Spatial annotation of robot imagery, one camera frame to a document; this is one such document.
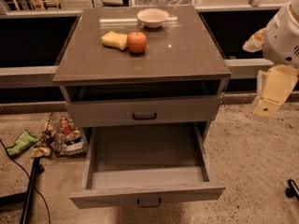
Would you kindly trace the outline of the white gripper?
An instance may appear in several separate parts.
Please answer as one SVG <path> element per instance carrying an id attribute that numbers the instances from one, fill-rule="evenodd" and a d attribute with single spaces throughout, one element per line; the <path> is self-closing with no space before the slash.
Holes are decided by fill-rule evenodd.
<path id="1" fill-rule="evenodd" d="M 268 22 L 243 45 L 247 52 L 263 50 L 265 59 L 284 63 L 257 76 L 257 96 L 253 114 L 260 118 L 274 115 L 291 95 L 298 82 L 299 66 L 299 0 L 287 2 Z"/>

